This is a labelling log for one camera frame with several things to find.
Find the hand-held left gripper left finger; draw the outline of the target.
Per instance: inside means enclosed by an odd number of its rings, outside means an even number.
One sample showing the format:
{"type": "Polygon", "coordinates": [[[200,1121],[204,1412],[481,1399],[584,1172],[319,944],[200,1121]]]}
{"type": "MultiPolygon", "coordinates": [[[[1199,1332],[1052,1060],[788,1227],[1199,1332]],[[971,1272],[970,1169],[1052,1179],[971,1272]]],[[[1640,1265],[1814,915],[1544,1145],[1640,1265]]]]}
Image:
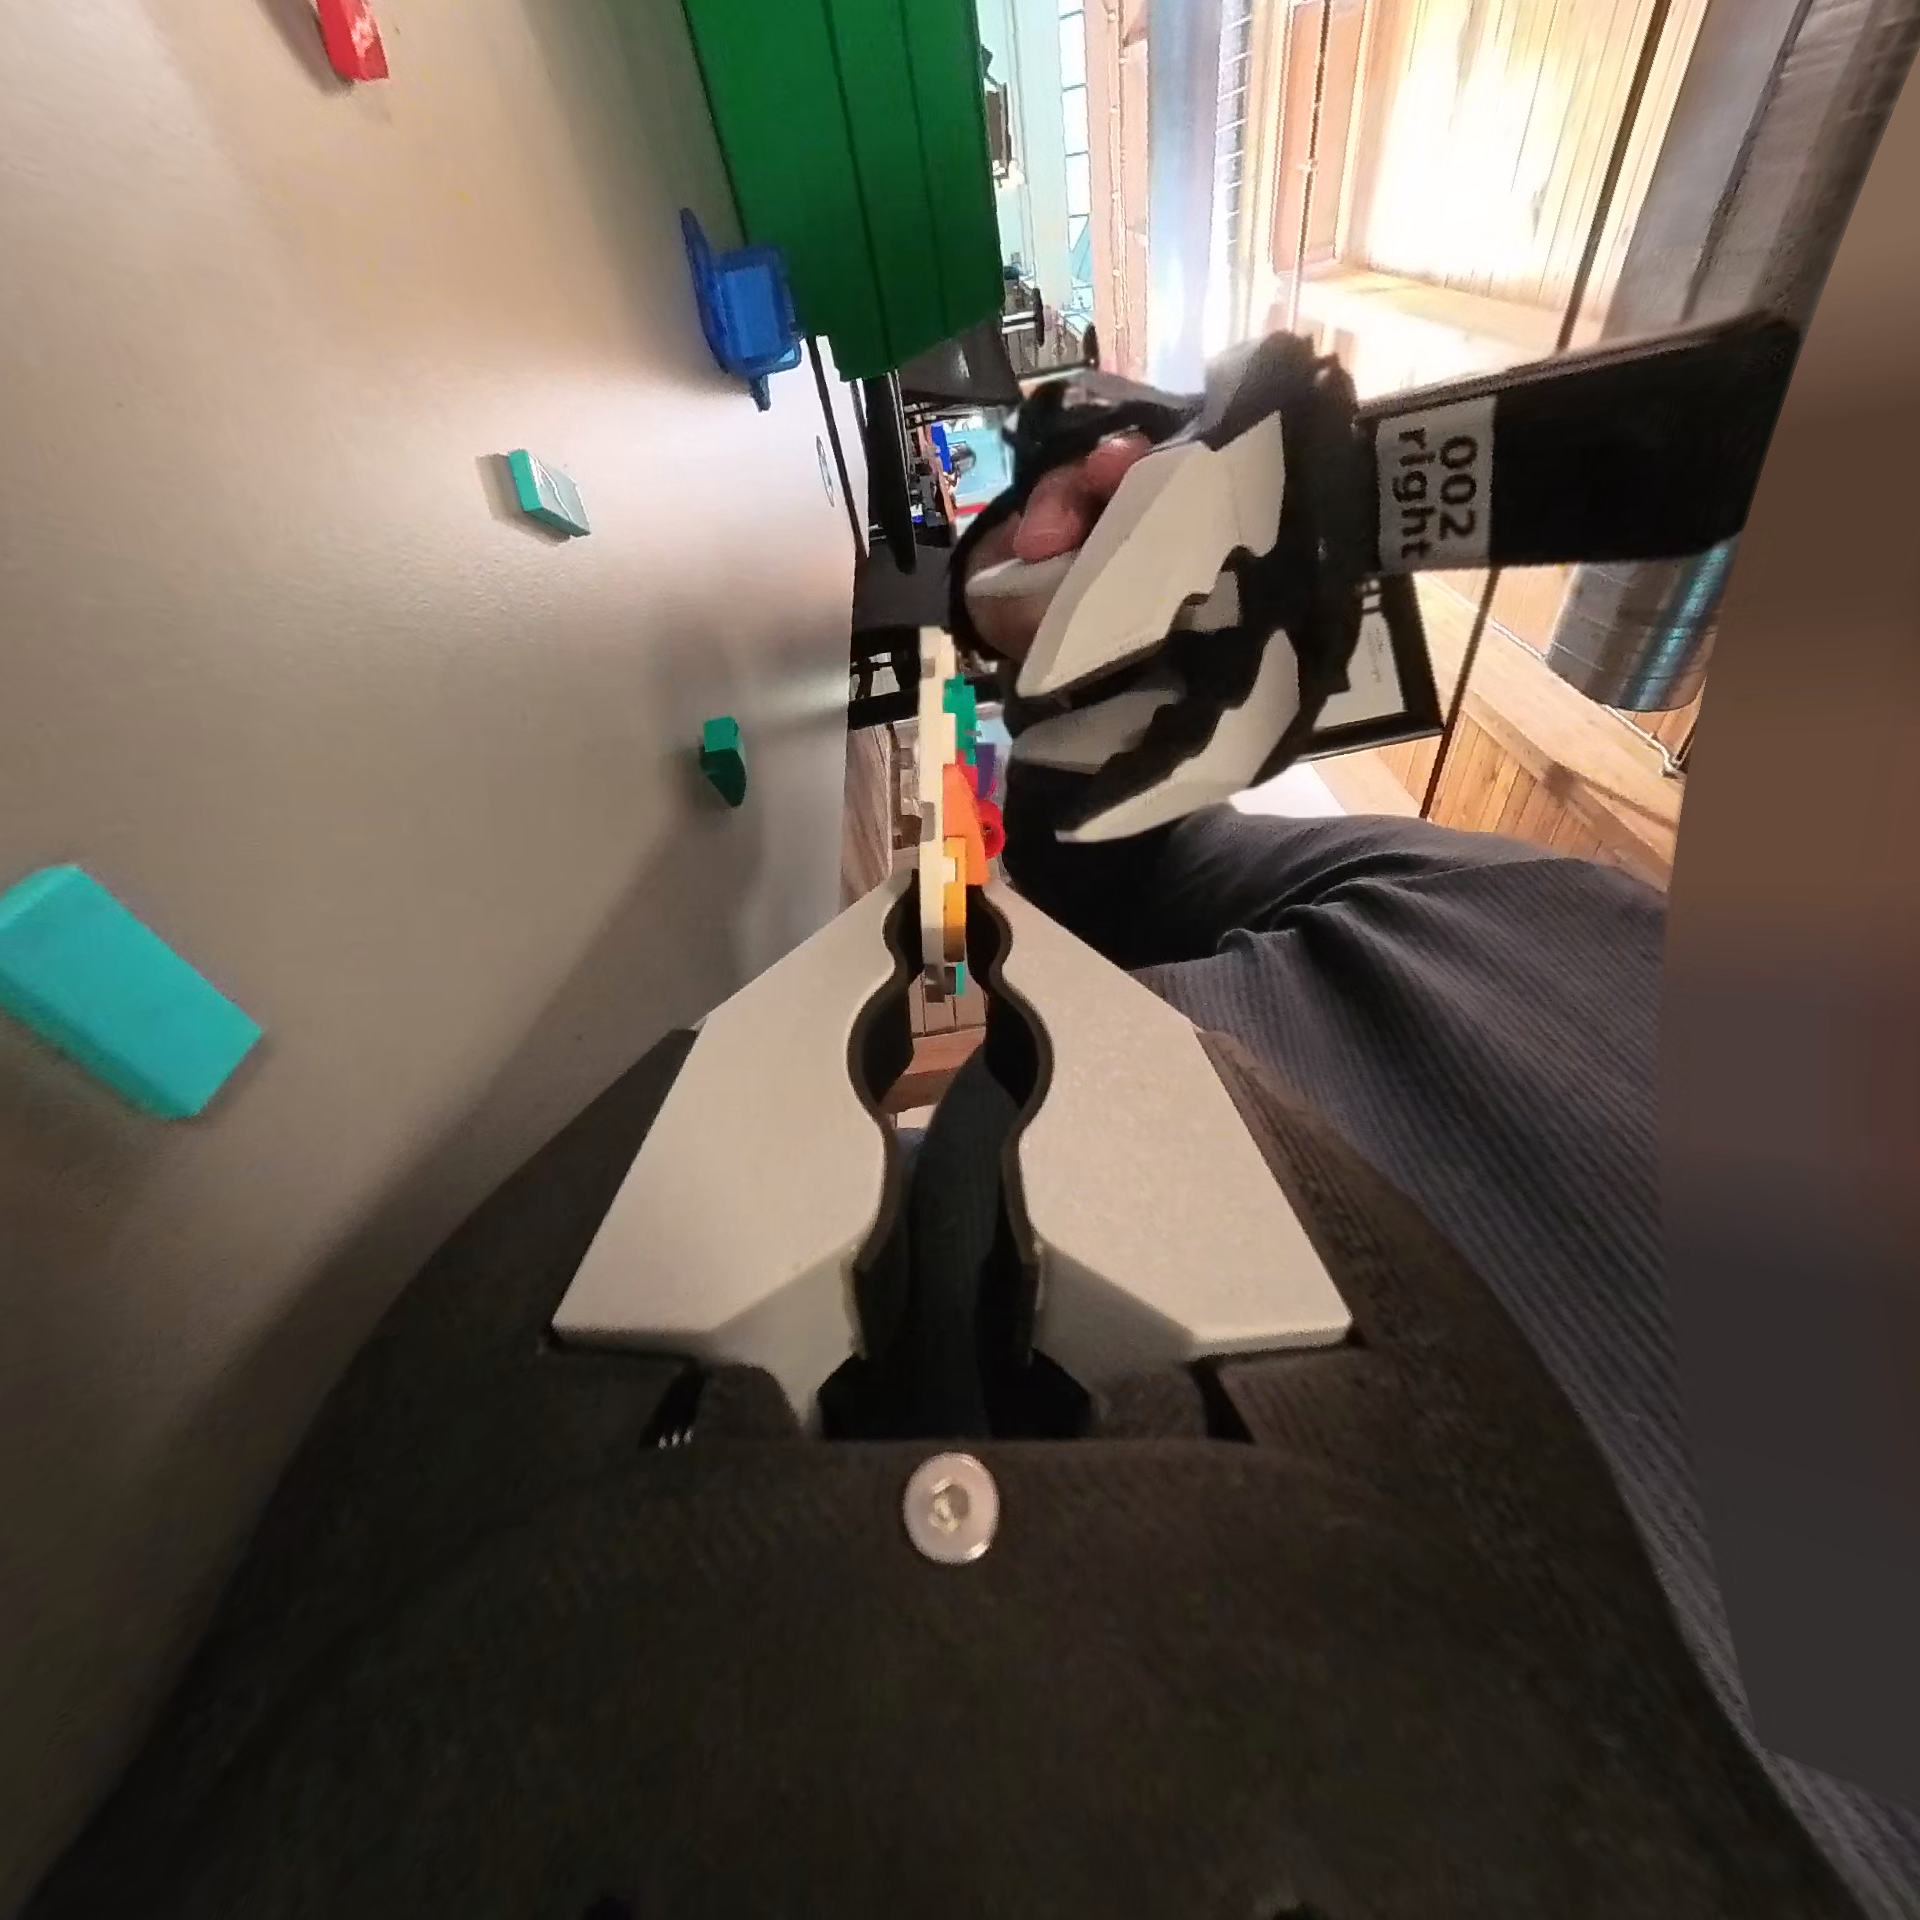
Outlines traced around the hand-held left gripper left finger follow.
{"type": "Polygon", "coordinates": [[[902,1203],[882,1105],[919,953],[898,874],[702,1020],[561,1298],[562,1345],[760,1369],[818,1428],[872,1347],[860,1281],[902,1203]]]}

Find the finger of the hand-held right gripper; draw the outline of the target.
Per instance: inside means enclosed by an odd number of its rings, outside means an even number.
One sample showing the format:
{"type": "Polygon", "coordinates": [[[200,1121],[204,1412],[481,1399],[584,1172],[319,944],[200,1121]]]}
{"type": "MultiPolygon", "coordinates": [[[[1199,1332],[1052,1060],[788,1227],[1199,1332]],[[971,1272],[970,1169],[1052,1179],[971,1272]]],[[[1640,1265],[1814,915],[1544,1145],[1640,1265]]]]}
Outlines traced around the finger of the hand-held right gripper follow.
{"type": "Polygon", "coordinates": [[[1136,836],[1233,801],[1311,735],[1311,596],[1025,592],[1038,628],[1008,703],[1010,770],[1067,778],[1056,835],[1136,836]]]}
{"type": "Polygon", "coordinates": [[[1018,566],[1018,595],[1044,596],[1018,696],[1064,697],[1155,654],[1231,563],[1276,550],[1286,492],[1281,415],[1224,448],[1180,440],[1144,458],[1079,550],[1018,566]]]}

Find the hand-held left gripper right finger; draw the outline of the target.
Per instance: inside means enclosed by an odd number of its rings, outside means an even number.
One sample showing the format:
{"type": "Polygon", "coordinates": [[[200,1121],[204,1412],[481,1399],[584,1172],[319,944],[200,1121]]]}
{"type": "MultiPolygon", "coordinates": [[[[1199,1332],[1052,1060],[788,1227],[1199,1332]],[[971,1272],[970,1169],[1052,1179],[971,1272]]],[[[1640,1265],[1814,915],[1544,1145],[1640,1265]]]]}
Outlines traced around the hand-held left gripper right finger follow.
{"type": "Polygon", "coordinates": [[[968,889],[996,1098],[976,1351],[1002,1436],[1105,1395],[1354,1330],[1196,1024],[1004,882],[968,889]]]}

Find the white lego model with coloured bricks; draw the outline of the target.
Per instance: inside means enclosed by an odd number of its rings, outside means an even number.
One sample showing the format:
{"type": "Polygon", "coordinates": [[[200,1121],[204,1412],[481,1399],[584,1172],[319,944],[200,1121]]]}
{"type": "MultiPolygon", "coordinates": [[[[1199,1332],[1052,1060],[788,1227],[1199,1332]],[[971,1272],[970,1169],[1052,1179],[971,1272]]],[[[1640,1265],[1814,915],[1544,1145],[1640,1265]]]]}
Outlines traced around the white lego model with coloured bricks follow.
{"type": "Polygon", "coordinates": [[[919,822],[914,882],[919,971],[931,1000],[960,1000],[970,985],[970,905],[988,887],[1002,831],[993,790],[976,763],[976,688],[960,672],[953,639],[919,631],[919,694],[911,801],[919,822]]]}

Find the stack of green storage bins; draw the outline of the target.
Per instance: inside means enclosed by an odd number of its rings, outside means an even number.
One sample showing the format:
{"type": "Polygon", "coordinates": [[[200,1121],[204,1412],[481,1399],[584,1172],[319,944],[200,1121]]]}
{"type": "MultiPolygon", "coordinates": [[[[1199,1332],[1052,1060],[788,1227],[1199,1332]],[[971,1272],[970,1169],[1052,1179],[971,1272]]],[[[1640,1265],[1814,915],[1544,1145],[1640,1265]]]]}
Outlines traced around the stack of green storage bins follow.
{"type": "Polygon", "coordinates": [[[751,246],[806,334],[884,377],[1002,312],[971,3],[687,3],[751,246]]]}

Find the blue lego piece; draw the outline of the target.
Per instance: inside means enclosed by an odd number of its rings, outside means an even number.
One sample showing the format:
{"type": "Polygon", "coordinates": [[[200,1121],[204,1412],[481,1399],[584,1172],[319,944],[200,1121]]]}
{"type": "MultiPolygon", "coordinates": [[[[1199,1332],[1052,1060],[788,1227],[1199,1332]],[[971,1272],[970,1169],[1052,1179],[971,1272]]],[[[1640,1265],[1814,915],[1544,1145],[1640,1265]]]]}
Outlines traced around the blue lego piece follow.
{"type": "Polygon", "coordinates": [[[770,246],[719,250],[692,208],[680,211],[680,230],[707,350],[768,415],[772,380],[801,366],[806,345],[784,255],[770,246]]]}

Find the small teal lego tile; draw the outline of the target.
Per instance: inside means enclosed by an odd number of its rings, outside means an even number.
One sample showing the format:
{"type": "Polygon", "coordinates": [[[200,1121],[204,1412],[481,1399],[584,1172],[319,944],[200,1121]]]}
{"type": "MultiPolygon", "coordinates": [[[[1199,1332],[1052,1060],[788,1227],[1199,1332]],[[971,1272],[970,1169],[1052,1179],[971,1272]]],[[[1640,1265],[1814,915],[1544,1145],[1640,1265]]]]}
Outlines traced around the small teal lego tile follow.
{"type": "Polygon", "coordinates": [[[562,540],[593,534],[585,503],[571,478],[529,448],[508,454],[515,508],[522,516],[562,540]]]}

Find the long teal lego tile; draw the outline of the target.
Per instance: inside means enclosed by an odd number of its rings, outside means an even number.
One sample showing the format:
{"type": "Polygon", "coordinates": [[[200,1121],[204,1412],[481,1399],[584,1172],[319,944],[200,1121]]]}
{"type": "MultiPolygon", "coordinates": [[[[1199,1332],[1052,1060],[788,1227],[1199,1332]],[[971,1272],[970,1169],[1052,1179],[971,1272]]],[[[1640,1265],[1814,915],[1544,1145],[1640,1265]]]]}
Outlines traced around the long teal lego tile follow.
{"type": "Polygon", "coordinates": [[[192,1121],[244,1067],[259,1022],[78,866],[2,894],[2,1008],[158,1121],[192,1121]]]}

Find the person's right hand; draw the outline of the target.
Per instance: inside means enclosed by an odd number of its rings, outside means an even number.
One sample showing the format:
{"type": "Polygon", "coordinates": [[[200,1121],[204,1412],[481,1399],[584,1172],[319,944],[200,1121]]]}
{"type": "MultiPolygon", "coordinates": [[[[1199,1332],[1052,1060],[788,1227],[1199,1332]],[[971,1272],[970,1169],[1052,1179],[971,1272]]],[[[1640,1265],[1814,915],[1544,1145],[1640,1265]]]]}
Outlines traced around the person's right hand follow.
{"type": "Polygon", "coordinates": [[[1040,566],[1078,551],[1123,478],[1152,454],[1139,433],[1103,440],[1084,458],[1043,474],[1022,510],[999,529],[996,559],[1040,566]]]}

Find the black framed marker sign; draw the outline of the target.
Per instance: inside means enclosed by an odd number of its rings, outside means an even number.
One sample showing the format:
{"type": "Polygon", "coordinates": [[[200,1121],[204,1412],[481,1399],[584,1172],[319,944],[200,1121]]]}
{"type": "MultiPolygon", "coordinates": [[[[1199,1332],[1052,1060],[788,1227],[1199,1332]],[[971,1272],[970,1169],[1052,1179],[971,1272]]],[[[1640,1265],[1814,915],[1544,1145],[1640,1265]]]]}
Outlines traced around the black framed marker sign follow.
{"type": "Polygon", "coordinates": [[[1328,697],[1311,736],[1308,759],[1387,750],[1438,736],[1443,697],[1409,576],[1368,583],[1347,687],[1328,697]]]}

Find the silver ventilation duct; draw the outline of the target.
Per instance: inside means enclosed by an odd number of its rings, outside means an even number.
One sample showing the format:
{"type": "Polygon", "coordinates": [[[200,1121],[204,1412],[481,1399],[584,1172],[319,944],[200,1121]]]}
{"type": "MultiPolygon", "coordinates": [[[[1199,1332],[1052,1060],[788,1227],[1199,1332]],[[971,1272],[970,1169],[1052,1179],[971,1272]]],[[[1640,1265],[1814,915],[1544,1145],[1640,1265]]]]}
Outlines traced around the silver ventilation duct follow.
{"type": "MultiPolygon", "coordinates": [[[[1916,3],[1707,4],[1602,340],[1750,312],[1806,330],[1916,39],[1916,3]]],[[[1575,570],[1550,672],[1620,714],[1690,707],[1736,555],[1575,570]]]]}

